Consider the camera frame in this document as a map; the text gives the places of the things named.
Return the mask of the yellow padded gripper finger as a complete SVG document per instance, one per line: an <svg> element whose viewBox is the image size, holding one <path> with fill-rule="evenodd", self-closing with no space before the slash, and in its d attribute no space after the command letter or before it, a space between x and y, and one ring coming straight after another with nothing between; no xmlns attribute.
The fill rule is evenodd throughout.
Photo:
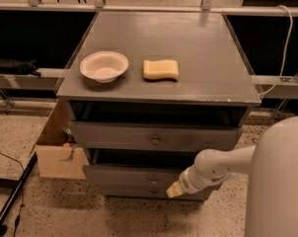
<svg viewBox="0 0 298 237"><path fill-rule="evenodd" d="M172 183L166 190L169 198L177 198L185 193L185 190L180 181Z"/></svg>

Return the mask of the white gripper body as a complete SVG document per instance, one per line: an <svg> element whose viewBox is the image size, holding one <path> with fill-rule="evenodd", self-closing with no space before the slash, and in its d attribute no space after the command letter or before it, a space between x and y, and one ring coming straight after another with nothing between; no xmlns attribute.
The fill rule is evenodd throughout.
<svg viewBox="0 0 298 237"><path fill-rule="evenodd" d="M208 187L216 186L216 183L200 175L196 168L191 166L180 174L180 185L185 193L196 194Z"/></svg>

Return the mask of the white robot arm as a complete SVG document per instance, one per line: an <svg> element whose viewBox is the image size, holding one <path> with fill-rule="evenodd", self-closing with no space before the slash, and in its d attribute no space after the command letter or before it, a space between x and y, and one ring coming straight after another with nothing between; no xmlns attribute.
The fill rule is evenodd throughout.
<svg viewBox="0 0 298 237"><path fill-rule="evenodd" d="M200 151L167 196L196 194L234 174L249 176L245 237L298 237L298 117L274 124L253 146Z"/></svg>

